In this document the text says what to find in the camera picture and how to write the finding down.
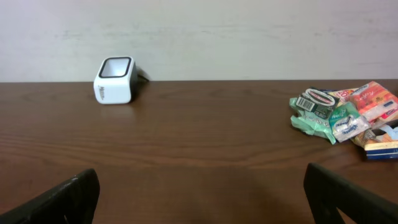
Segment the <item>white snack bag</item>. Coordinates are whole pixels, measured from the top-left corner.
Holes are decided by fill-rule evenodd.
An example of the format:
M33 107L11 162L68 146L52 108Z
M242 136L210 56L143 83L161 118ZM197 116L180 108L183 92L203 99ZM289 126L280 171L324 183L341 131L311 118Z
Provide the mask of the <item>white snack bag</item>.
M329 91L328 94L340 99L339 107L350 102L349 96L357 89ZM396 159L397 107L369 123L369 129L348 140L363 148L368 159Z

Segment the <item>orange tissue pack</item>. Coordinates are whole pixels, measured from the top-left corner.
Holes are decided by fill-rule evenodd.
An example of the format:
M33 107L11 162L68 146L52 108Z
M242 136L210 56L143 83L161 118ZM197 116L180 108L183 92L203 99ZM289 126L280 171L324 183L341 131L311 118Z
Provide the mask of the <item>orange tissue pack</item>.
M377 82L371 81L350 96L349 101L368 121L372 121L397 107L397 97Z

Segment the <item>black box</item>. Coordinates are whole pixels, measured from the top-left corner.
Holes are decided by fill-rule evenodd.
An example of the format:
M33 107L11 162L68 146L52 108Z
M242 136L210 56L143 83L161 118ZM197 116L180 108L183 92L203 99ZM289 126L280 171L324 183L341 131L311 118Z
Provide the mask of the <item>black box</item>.
M307 88L295 103L299 108L312 112L321 119L329 119L340 99L316 88Z

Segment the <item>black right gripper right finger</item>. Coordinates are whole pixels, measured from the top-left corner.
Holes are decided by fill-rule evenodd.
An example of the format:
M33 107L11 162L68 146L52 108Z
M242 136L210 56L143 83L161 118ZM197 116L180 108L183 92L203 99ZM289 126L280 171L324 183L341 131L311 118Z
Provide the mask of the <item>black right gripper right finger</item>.
M303 187L315 223L397 223L397 204L361 188L342 176L309 163Z

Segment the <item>teal wet wipes pack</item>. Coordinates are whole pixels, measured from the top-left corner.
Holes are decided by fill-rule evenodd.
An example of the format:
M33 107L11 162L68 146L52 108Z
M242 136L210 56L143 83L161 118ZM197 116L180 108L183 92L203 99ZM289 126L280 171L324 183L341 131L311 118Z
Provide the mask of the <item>teal wet wipes pack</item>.
M296 112L296 115L290 117L293 127L307 135L328 139L332 144L336 143L328 120L317 116L312 111L316 106L314 102L300 96L291 98L289 106Z

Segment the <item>teal kleenex tissue pack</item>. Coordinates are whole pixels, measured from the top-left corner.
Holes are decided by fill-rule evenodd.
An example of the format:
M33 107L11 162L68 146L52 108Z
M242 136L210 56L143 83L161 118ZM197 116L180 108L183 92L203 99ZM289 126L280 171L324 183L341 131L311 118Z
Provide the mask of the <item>teal kleenex tissue pack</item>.
M352 102L336 107L329 117L329 124L338 142L353 138L371 127Z

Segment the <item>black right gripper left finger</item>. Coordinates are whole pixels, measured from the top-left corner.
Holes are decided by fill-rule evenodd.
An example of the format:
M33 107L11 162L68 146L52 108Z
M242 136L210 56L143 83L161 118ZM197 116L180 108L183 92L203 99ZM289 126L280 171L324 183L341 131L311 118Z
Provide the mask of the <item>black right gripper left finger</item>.
M100 195L94 169L87 169L1 215L1 223L91 223Z

